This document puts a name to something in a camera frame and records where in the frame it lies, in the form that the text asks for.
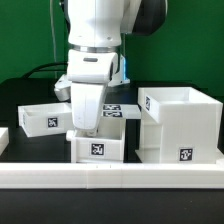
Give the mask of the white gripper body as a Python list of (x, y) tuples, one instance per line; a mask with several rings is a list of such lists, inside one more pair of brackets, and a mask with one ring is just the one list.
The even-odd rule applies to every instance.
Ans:
[(67, 78), (71, 82), (74, 128), (95, 136), (105, 101), (106, 90), (118, 69), (118, 54), (87, 53), (70, 50)]

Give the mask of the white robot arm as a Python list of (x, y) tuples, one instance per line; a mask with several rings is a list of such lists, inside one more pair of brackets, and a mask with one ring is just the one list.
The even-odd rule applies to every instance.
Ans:
[(151, 35), (165, 22), (168, 0), (63, 0), (74, 128), (93, 136), (107, 88), (128, 82), (123, 34)]

